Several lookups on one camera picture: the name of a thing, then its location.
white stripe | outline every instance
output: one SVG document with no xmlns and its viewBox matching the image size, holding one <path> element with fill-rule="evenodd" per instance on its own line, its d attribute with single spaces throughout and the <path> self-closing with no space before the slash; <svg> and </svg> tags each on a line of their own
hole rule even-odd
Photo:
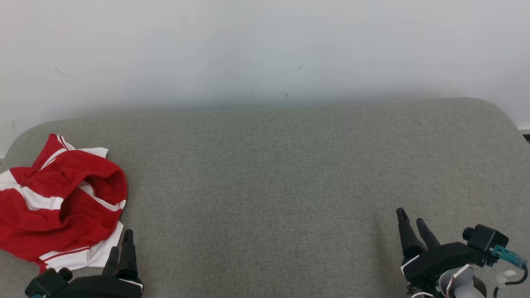
<svg viewBox="0 0 530 298">
<path fill-rule="evenodd" d="M 428 296 L 428 297 L 434 297 L 432 294 L 429 294 L 427 292 L 419 292 L 419 293 L 416 293 L 416 294 L 412 295 L 411 298 L 415 298 L 415 297 L 418 297 L 418 296 L 421 296 L 421 295 Z"/>
<path fill-rule="evenodd" d="M 46 261 L 46 268 L 54 268 L 55 270 L 60 270 L 61 268 L 66 267 L 70 270 L 75 270 L 86 266 L 100 268 L 105 267 L 105 263 L 107 263 L 107 260 L 109 259 L 110 250 L 112 249 L 112 247 L 118 245 L 122 231 L 123 224 L 118 222 L 114 232 L 112 232 L 108 239 L 90 247 L 90 250 L 82 250 L 77 252 L 77 250 L 85 249 L 86 247 L 74 249 L 71 250 L 73 253 L 49 259 L 48 261 Z M 61 253 L 64 252 L 52 251 L 41 256 L 40 259 L 46 260 Z"/>
<path fill-rule="evenodd" d="M 401 273 L 403 273 L 403 275 L 405 275 L 405 271 L 404 271 L 405 266 L 410 264 L 410 263 L 412 263 L 412 261 L 416 260 L 419 257 L 420 257 L 420 255 L 417 255 L 414 258 L 410 259 L 408 262 L 406 262 L 403 266 L 401 266 Z"/>
<path fill-rule="evenodd" d="M 65 252 L 74 252 L 74 251 L 78 251 L 78 250 L 86 249 L 86 248 L 89 248 L 89 247 L 88 247 L 88 246 L 85 246 L 85 247 L 76 248 L 76 249 L 73 249 L 73 250 L 68 250 L 68 251 L 63 251 L 63 252 L 51 251 L 51 252 L 49 252 L 49 253 L 45 253 L 44 255 L 40 256 L 39 259 L 41 259 L 41 260 L 46 260 L 46 259 L 51 258 L 51 257 L 53 257 L 53 256 L 59 255 L 59 254 L 61 254 L 61 253 L 65 253 Z"/>
<path fill-rule="evenodd" d="M 135 283 L 135 282 L 132 282 L 132 281 L 127 281 L 127 280 L 121 279 L 121 278 L 120 278 L 120 280 L 122 282 L 126 282 L 126 283 L 129 283 L 129 284 L 137 285 L 137 286 L 139 286 L 142 289 L 142 293 L 144 292 L 144 285 L 143 284 Z"/>
<path fill-rule="evenodd" d="M 88 183 L 86 183 L 85 181 L 81 182 L 81 184 L 79 184 L 79 189 L 84 191 L 85 193 L 87 193 L 89 196 L 91 196 L 96 202 L 98 202 L 101 206 L 107 208 L 108 210 L 111 210 L 111 211 L 118 211 L 120 209 L 123 209 L 125 208 L 125 203 L 126 203 L 126 200 L 123 200 L 121 201 L 120 203 L 116 204 L 116 205 L 111 205 L 110 203 L 98 198 L 98 197 L 95 197 L 94 195 L 94 189 L 92 188 L 92 186 Z"/>
<path fill-rule="evenodd" d="M 67 142 L 63 136 L 61 136 L 61 139 L 68 150 L 75 150 L 75 148 L 69 142 Z"/>
<path fill-rule="evenodd" d="M 76 149 L 76 150 L 81 150 L 81 151 L 84 151 L 86 153 L 90 153 L 90 154 L 102 157 L 104 159 L 107 158 L 107 154 L 109 153 L 109 150 L 107 148 L 101 148 L 101 147 L 98 147 L 98 148 L 84 148 L 84 149 Z"/>
<path fill-rule="evenodd" d="M 48 164 L 51 164 L 51 163 L 55 160 L 55 158 L 56 158 L 59 154 L 61 154 L 61 153 L 63 153 L 63 152 L 66 152 L 66 149 L 62 148 L 62 149 L 57 150 L 54 154 L 52 154 L 52 155 L 48 158 L 48 160 L 44 163 L 44 165 L 43 165 L 40 169 L 42 170 L 42 169 L 44 169 Z"/>
<path fill-rule="evenodd" d="M 16 182 L 15 177 L 11 174 L 11 171 L 5 171 L 0 174 L 0 190 L 15 189 L 26 201 L 26 205 L 29 210 L 49 209 L 49 210 L 60 210 L 63 199 L 59 197 L 44 197 L 29 187 L 21 187 Z"/>
<path fill-rule="evenodd" d="M 6 190 L 9 188 L 14 188 L 19 184 L 16 182 L 15 177 L 11 174 L 10 170 L 7 170 L 0 174 L 0 190 Z"/>
<path fill-rule="evenodd" d="M 24 197 L 24 200 L 26 201 L 26 205 L 28 206 L 29 210 L 60 210 L 61 205 L 64 202 L 64 199 L 59 197 L 43 197 L 42 195 L 31 190 L 29 187 L 20 188 L 20 186 L 17 186 L 13 188 L 20 192 L 20 194 Z"/>
</svg>

white fabric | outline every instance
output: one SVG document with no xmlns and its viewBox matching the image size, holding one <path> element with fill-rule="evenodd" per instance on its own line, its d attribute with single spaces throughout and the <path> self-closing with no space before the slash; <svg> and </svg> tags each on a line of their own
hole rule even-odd
<svg viewBox="0 0 530 298">
<path fill-rule="evenodd" d="M 49 209 L 60 210 L 64 200 L 59 197 L 44 197 L 29 187 L 22 187 L 16 182 L 11 171 L 5 171 L 0 174 L 0 190 L 15 189 L 26 201 L 29 210 Z"/>
<path fill-rule="evenodd" d="M 52 154 L 41 169 L 52 164 L 59 154 L 67 151 L 80 150 L 103 158 L 107 158 L 107 154 L 109 152 L 107 148 L 101 147 L 76 149 L 70 143 L 66 142 L 62 136 L 57 136 L 57 140 L 63 145 L 64 148 L 61 148 Z M 9 188 L 16 188 L 17 186 L 20 188 L 14 177 L 11 175 L 11 172 L 7 171 L 6 173 L 8 173 L 8 175 L 6 174 L 5 176 L 0 176 L 0 190 L 3 185 L 9 186 Z M 111 205 L 106 201 L 97 198 L 94 194 L 94 189 L 86 181 L 83 181 L 78 187 L 108 210 L 116 212 L 125 207 L 125 200 L 121 201 L 119 204 Z M 42 207 L 49 207 L 49 209 L 60 209 L 60 206 L 64 201 L 62 198 L 55 197 L 51 198 L 51 201 L 50 198 L 46 198 L 46 200 L 44 200 L 42 196 L 36 194 L 26 187 L 19 191 L 21 193 L 23 192 L 22 195 L 24 198 L 27 198 L 26 203 L 30 209 Z M 86 266 L 104 267 L 107 259 L 109 258 L 110 250 L 112 247 L 118 245 L 122 230 L 123 224 L 118 222 L 116 229 L 107 240 L 101 241 L 92 247 L 78 248 L 66 252 L 52 251 L 42 255 L 40 259 L 47 264 L 47 268 L 54 268 L 55 270 L 60 270 L 64 267 L 70 270 L 80 269 Z"/>
<path fill-rule="evenodd" d="M 47 264 L 46 268 L 53 268 L 55 270 L 60 270 L 64 267 L 70 270 L 76 270 L 86 266 L 105 267 L 105 263 L 109 259 L 110 250 L 112 247 L 118 245 L 122 231 L 123 224 L 118 222 L 116 229 L 107 240 L 101 241 L 90 248 L 80 248 L 66 253 L 52 251 L 41 256 L 40 259 L 45 261 Z"/>
</svg>

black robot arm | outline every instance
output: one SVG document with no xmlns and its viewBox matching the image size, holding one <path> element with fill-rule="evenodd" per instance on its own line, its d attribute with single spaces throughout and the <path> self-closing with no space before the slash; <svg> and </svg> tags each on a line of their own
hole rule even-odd
<svg viewBox="0 0 530 298">
<path fill-rule="evenodd" d="M 78 277 L 70 283 L 72 272 L 67 268 L 59 273 L 48 269 L 31 281 L 25 293 L 30 298 L 141 298 L 144 284 L 138 278 L 132 230 L 123 235 L 119 262 L 118 255 L 113 247 L 101 275 Z"/>
</svg>

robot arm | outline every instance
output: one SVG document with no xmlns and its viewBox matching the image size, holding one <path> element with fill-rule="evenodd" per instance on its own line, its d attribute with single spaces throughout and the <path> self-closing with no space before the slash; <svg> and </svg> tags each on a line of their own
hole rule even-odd
<svg viewBox="0 0 530 298">
<path fill-rule="evenodd" d="M 123 235 L 121 258 L 113 247 L 101 275 L 72 279 L 72 272 L 63 268 L 57 273 L 48 269 L 34 278 L 25 290 L 30 298 L 141 298 L 144 284 L 138 278 L 133 231 Z"/>
<path fill-rule="evenodd" d="M 503 259 L 525 270 L 525 276 L 517 283 L 522 283 L 528 275 L 527 261 L 506 249 L 509 239 L 497 230 L 484 225 L 474 229 L 468 227 L 462 235 L 467 245 L 460 242 L 440 244 L 419 218 L 416 225 L 424 246 L 412 230 L 405 210 L 398 208 L 396 213 L 404 256 L 401 270 L 410 282 L 409 292 L 413 297 L 486 297 L 484 283 L 473 275 L 469 264 L 491 267 Z"/>
</svg>

red and white garment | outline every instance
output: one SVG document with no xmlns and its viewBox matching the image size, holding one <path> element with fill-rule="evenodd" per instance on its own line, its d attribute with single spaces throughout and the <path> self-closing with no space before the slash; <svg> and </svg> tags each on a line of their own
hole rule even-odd
<svg viewBox="0 0 530 298">
<path fill-rule="evenodd" d="M 108 149 L 75 149 L 51 134 L 32 167 L 0 174 L 0 249 L 41 267 L 104 267 L 127 198 Z"/>
</svg>

